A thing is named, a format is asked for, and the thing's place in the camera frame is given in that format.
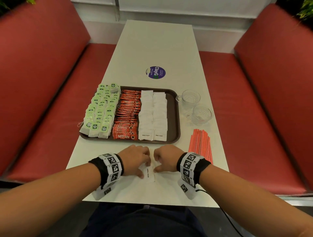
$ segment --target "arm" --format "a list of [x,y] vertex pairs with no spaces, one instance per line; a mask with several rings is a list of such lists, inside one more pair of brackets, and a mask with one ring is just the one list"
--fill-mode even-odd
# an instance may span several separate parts
[[[118,153],[124,176],[143,178],[138,167],[150,165],[147,147],[132,145]],[[0,194],[0,236],[37,236],[99,187],[100,172],[83,164]]]
[[[173,145],[156,149],[154,158],[161,165],[155,172],[176,172],[183,153]],[[256,236],[313,236],[313,217],[225,170],[209,165],[200,175],[200,185],[234,220]]]

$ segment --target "purple circular sticker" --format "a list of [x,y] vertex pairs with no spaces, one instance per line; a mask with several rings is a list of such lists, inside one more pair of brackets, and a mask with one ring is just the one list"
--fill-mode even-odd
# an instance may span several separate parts
[[161,79],[165,76],[165,70],[161,67],[150,67],[146,70],[146,74],[152,79]]

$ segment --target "brown tray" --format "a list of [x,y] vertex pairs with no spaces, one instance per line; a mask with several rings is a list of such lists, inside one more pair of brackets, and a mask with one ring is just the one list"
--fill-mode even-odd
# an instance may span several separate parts
[[90,138],[85,134],[80,133],[80,136],[87,140],[95,141],[115,141],[115,142],[131,142],[131,143],[152,143],[152,144],[171,144],[180,138],[180,123],[179,123],[179,111],[178,103],[176,101],[176,92],[168,89],[157,88],[145,88],[145,87],[130,87],[121,86],[121,90],[153,90],[154,92],[165,92],[167,99],[167,140],[163,141],[146,141],[146,140],[126,140],[126,139],[114,139],[112,135],[109,138]]

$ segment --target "white table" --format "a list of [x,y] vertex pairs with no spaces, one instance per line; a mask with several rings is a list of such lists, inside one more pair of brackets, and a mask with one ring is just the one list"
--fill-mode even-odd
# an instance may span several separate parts
[[[165,77],[151,79],[147,68],[162,67]],[[178,95],[186,89],[200,93],[201,103],[212,108],[196,40],[191,25],[128,20],[102,80],[103,84],[172,89]],[[204,129],[211,137],[214,165],[227,170],[228,166],[215,117],[206,125],[196,127],[180,113],[181,137],[174,144],[188,151],[193,129]],[[118,153],[131,145],[126,142],[89,141],[79,137],[67,169],[87,163],[106,152]],[[160,145],[147,144],[151,154]],[[156,162],[152,155],[152,165]],[[122,177],[119,185],[100,201],[182,206],[217,207],[207,194],[199,192],[189,200],[177,185],[180,173],[155,174],[155,182],[147,183],[138,177]],[[85,201],[95,201],[90,194]]]

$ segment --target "red cushion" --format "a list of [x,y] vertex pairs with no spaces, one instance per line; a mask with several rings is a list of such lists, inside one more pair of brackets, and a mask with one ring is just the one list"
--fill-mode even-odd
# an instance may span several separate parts
[[313,190],[313,32],[271,4],[235,50]]
[[7,178],[23,182],[66,168],[79,136],[77,124],[101,83],[115,45],[89,44],[72,76]]
[[274,194],[305,187],[233,54],[200,52],[229,171]]
[[22,4],[1,17],[0,32],[1,175],[90,36],[70,0]]

